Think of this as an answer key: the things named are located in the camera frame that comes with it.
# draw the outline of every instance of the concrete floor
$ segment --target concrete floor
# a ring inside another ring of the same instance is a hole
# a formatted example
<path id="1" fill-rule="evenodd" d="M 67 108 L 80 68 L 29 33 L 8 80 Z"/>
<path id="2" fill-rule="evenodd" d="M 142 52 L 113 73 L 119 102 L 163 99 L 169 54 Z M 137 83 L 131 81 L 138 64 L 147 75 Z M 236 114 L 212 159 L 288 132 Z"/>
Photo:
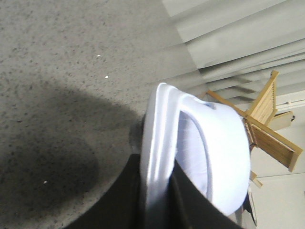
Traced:
<path id="1" fill-rule="evenodd" d="M 152 87 L 190 72 L 159 0 L 1 0 L 0 228 L 84 213 L 126 163 Z"/>

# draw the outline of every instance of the white wall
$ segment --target white wall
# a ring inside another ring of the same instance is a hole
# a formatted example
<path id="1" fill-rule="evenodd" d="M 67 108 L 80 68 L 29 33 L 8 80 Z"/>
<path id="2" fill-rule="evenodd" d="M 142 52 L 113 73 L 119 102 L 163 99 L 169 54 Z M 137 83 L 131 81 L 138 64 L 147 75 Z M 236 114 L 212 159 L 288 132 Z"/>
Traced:
<path id="1" fill-rule="evenodd" d="M 305 228 L 305 174 L 264 177 L 251 183 L 257 229 Z"/>

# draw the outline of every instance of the wooden chair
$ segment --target wooden chair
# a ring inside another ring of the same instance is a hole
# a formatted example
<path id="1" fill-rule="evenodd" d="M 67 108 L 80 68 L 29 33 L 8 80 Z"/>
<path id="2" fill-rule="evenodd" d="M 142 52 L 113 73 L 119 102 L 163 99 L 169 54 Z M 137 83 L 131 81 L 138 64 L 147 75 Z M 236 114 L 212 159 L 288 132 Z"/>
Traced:
<path id="1" fill-rule="evenodd" d="M 233 103 L 223 99 L 215 92 L 207 91 L 206 94 L 219 102 L 232 107 L 244 118 L 243 122 L 247 131 L 250 150 L 255 146 L 261 148 L 292 172 L 296 161 L 303 150 L 268 127 L 268 124 L 270 124 L 277 112 L 275 92 L 278 74 L 279 72 L 272 71 L 271 78 L 253 102 L 251 108 L 245 112 L 237 108 Z M 252 172 L 251 180 L 256 185 L 261 186 L 262 184 L 257 182 L 256 176 L 257 175 Z"/>

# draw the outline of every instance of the chair backrest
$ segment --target chair backrest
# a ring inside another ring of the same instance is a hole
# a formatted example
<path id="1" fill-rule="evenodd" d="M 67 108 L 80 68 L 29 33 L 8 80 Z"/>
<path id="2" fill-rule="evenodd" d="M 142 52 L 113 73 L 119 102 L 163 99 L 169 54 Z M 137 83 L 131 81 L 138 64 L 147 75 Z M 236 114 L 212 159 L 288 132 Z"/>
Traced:
<path id="1" fill-rule="evenodd" d="M 303 150 L 270 128 L 262 130 L 251 124 L 251 129 L 256 145 L 292 172 Z"/>
<path id="2" fill-rule="evenodd" d="M 272 71 L 271 77 L 254 100 L 253 105 L 246 111 L 251 117 L 262 124 L 268 125 L 277 112 L 276 109 L 276 78 L 279 72 Z"/>

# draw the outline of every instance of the gray floor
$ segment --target gray floor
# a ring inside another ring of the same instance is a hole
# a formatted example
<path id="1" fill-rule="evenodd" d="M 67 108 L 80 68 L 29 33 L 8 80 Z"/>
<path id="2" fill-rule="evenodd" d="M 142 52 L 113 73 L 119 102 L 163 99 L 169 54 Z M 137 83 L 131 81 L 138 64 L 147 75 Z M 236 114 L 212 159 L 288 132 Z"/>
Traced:
<path id="1" fill-rule="evenodd" d="M 127 161 L 154 85 L 198 74 L 161 1 L 0 1 L 0 228 L 63 228 Z"/>

